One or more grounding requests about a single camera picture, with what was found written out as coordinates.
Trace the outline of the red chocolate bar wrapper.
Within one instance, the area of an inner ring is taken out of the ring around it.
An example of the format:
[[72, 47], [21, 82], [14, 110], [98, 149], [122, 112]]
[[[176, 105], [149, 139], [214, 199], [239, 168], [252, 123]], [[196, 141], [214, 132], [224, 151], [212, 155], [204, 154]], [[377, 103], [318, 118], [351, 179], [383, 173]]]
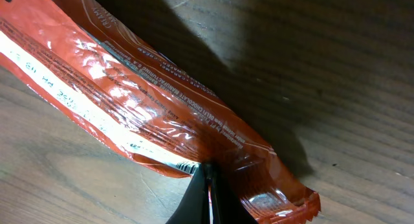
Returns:
[[113, 151], [170, 177], [218, 166], [257, 223], [321, 210], [269, 143], [95, 0], [1, 0], [1, 63]]

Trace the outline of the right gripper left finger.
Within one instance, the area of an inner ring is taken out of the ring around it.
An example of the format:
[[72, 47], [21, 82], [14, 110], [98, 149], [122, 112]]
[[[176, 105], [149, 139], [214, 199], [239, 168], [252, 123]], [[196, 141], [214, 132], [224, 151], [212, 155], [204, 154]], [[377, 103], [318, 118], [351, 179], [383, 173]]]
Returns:
[[195, 171], [176, 211], [166, 224], [209, 224], [208, 180], [204, 166]]

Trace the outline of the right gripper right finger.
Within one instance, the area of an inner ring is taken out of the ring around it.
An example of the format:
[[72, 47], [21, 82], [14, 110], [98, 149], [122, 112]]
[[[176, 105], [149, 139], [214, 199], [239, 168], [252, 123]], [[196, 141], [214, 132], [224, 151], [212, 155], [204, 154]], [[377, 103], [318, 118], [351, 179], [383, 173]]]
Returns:
[[213, 224], [257, 224], [214, 164], [210, 164], [210, 199]]

